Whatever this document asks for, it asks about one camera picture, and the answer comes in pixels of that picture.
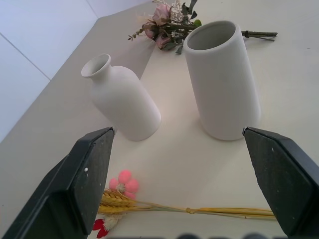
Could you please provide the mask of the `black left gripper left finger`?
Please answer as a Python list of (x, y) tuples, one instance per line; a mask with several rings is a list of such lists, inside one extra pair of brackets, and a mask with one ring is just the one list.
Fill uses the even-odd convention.
[(107, 127), (77, 140), (1, 239), (87, 239), (105, 190), (114, 136)]

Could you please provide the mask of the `white narrow-neck bottle vase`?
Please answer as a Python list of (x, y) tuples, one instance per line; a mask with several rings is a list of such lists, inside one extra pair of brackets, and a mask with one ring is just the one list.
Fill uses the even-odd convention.
[(157, 131), (160, 111), (131, 69), (112, 66), (111, 56), (101, 54), (83, 66), (81, 75), (92, 80), (95, 107), (125, 138), (142, 141)]

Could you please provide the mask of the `white wide cylinder vase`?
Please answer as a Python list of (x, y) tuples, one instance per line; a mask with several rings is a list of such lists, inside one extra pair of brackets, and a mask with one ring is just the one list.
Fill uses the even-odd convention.
[(203, 128), (216, 139), (241, 139), (243, 128), (258, 125), (261, 108), (239, 25), (203, 25), (188, 35), (183, 51)]

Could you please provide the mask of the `wheat and pompom flower bundle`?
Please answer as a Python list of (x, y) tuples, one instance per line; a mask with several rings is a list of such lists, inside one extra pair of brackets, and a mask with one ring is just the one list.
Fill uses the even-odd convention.
[(216, 215), (232, 218), (275, 220), (272, 211), (256, 208), (178, 208), (136, 200), (139, 190), (138, 181), (131, 171), (123, 170), (116, 178), (110, 179), (104, 190), (98, 209), (102, 217), (94, 221), (92, 230), (97, 232), (96, 239), (106, 237), (120, 219), (132, 212), (176, 212), (187, 214)]

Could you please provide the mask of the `pink rose dried bouquet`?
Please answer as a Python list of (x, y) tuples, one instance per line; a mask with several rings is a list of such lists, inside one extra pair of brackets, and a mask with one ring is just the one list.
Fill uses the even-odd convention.
[(197, 18), (194, 6), (197, 0), (191, 0), (189, 5), (175, 0), (172, 4), (164, 0), (152, 0), (157, 5), (154, 14), (143, 16), (143, 25), (128, 40), (132, 41), (138, 36), (146, 36), (155, 42), (162, 51), (176, 50), (180, 55), (186, 37), (198, 27), (202, 26)]

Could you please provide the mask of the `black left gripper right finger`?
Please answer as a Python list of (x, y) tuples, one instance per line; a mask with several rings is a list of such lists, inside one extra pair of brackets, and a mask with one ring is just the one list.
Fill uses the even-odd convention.
[(258, 185), (290, 239), (319, 239), (319, 166), (290, 138), (243, 129)]

